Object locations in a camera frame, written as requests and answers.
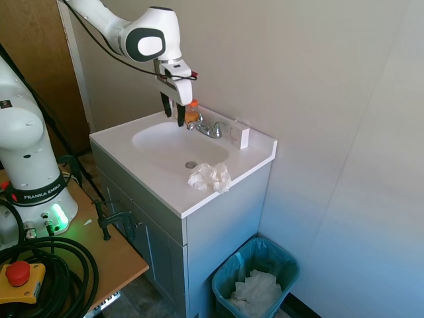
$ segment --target emergency stop button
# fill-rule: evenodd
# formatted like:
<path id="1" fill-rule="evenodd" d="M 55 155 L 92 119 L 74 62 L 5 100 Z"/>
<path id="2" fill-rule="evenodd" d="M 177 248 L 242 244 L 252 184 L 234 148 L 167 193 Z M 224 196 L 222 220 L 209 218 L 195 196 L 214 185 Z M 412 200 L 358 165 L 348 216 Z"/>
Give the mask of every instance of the emergency stop button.
<path id="1" fill-rule="evenodd" d="M 23 260 L 10 264 L 6 269 L 6 277 L 13 287 L 24 285 L 29 280 L 30 266 Z"/>

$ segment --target franka emika robot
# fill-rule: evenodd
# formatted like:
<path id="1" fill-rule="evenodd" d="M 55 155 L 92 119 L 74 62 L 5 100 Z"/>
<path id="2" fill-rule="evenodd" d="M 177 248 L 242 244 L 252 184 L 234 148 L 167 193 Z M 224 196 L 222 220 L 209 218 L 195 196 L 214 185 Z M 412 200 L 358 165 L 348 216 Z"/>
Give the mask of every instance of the franka emika robot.
<path id="1" fill-rule="evenodd" d="M 171 116 L 172 101 L 179 119 L 184 105 L 191 103 L 191 80 L 195 74 L 182 60 L 180 28 L 175 12 L 150 7 L 134 22 L 114 15 L 100 0 L 67 0 L 73 13 L 93 25 L 114 53 L 136 62 L 154 61 L 154 80 L 160 90 L 165 113 Z M 0 161 L 10 182 L 2 185 L 7 201 L 22 218 L 30 235 L 48 236 L 66 231 L 78 205 L 54 157 L 46 124 L 31 92 L 0 57 Z M 0 206 L 0 250 L 17 243 L 17 222 Z"/>

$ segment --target white countertop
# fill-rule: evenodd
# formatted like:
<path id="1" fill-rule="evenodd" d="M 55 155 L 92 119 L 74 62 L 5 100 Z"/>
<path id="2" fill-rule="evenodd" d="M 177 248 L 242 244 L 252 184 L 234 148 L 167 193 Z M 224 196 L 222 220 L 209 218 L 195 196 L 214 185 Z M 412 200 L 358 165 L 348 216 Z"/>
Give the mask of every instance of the white countertop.
<path id="1" fill-rule="evenodd" d="M 220 195 L 188 185 L 186 162 L 223 162 L 233 186 L 271 162 L 277 147 L 277 140 L 251 129 L 248 147 L 240 150 L 225 138 L 178 127 L 164 112 L 96 132 L 90 139 L 182 219 Z"/>

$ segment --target floor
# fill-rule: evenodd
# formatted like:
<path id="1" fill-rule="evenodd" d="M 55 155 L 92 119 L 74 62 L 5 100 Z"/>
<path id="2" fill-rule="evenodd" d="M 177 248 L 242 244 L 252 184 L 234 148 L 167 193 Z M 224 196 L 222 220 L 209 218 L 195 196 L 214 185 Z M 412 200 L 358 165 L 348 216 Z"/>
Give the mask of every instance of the floor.
<path id="1" fill-rule="evenodd" d="M 85 169 L 93 176 L 95 185 L 101 189 L 99 174 L 91 153 L 79 157 Z M 98 199 L 96 192 L 87 180 L 83 181 L 83 189 L 91 199 Z M 172 306 L 162 298 L 153 285 L 142 275 L 121 290 L 122 296 L 103 312 L 105 318 L 178 318 Z M 289 313 L 288 318 L 303 318 L 288 304 L 282 308 Z"/>

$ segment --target red button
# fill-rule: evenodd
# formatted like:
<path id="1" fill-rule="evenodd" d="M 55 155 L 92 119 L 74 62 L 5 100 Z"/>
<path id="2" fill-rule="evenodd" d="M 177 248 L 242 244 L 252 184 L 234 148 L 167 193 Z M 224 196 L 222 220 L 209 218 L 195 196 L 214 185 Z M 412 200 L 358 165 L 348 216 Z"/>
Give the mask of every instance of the red button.
<path id="1" fill-rule="evenodd" d="M 23 261 L 18 260 L 17 262 L 9 265 L 6 268 L 6 277 L 13 287 L 19 287 L 24 285 L 29 280 L 30 265 Z"/>
<path id="2" fill-rule="evenodd" d="M 9 186 L 9 183 L 10 183 L 10 181 L 3 182 L 3 183 L 1 184 L 1 189 L 2 189 L 3 191 L 6 191 L 7 187 Z"/>

